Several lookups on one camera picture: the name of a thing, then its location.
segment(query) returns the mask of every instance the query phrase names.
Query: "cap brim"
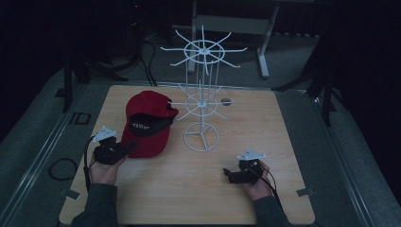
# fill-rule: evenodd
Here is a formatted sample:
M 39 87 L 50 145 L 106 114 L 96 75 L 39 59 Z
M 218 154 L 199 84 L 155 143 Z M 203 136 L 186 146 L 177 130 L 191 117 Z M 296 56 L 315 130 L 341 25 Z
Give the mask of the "cap brim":
M 152 136 L 140 137 L 131 133 L 130 126 L 127 124 L 123 132 L 121 146 L 125 147 L 131 142 L 136 141 L 137 145 L 131 148 L 128 157 L 151 158 L 160 154 L 165 149 L 169 134 L 170 127 L 166 127 Z

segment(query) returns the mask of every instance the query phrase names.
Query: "human arm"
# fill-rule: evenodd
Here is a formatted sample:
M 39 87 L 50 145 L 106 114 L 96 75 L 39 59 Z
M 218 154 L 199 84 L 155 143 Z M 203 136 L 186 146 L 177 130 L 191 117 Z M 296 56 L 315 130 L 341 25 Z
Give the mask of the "human arm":
M 270 183 L 268 179 L 269 167 L 261 161 L 258 162 L 264 169 L 262 178 Z M 288 222 L 286 214 L 281 210 L 279 204 L 273 196 L 271 188 L 265 182 L 259 179 L 255 185 L 243 183 L 242 187 L 253 201 L 257 226 L 292 226 Z
M 89 172 L 92 183 L 88 191 L 85 210 L 73 219 L 71 226 L 118 226 L 117 187 L 114 184 L 118 168 L 126 159 L 127 157 L 114 165 L 103 165 L 98 162 L 91 165 Z

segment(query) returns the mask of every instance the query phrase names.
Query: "red baseball cap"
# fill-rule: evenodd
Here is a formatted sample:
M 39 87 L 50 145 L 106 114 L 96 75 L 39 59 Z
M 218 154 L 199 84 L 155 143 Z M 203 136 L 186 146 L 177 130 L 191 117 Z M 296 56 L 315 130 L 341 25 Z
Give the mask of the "red baseball cap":
M 171 108 L 171 99 L 153 91 L 133 96 L 127 103 L 127 123 L 121 138 L 121 146 L 132 142 L 129 158 L 150 158 L 160 154 L 166 147 L 170 125 L 178 110 Z

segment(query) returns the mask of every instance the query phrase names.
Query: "black controller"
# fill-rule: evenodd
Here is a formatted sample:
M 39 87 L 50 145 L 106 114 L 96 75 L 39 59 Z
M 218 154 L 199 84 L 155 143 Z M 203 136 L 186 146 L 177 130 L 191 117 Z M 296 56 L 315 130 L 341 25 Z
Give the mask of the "black controller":
M 113 165 L 124 158 L 131 148 L 137 145 L 136 142 L 130 143 L 125 148 L 121 148 L 120 143 L 115 143 L 115 137 L 100 140 L 100 146 L 95 148 L 95 161 L 105 165 Z
M 259 164 L 259 160 L 239 160 L 239 172 L 231 172 L 227 168 L 223 168 L 224 174 L 228 177 L 230 183 L 249 183 L 254 185 L 263 174 L 263 168 Z

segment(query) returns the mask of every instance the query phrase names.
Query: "white clip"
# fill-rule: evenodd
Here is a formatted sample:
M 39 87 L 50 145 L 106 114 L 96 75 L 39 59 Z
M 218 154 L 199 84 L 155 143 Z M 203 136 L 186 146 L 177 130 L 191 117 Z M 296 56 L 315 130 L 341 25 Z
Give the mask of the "white clip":
M 103 128 L 101 128 L 100 132 L 98 132 L 97 135 L 94 137 L 92 142 L 98 142 L 100 140 L 110 138 L 114 135 L 117 135 L 117 131 L 109 130 L 108 128 L 103 126 Z
M 245 153 L 236 156 L 239 160 L 250 161 L 260 158 L 266 158 L 266 154 L 260 153 L 251 149 L 247 149 Z

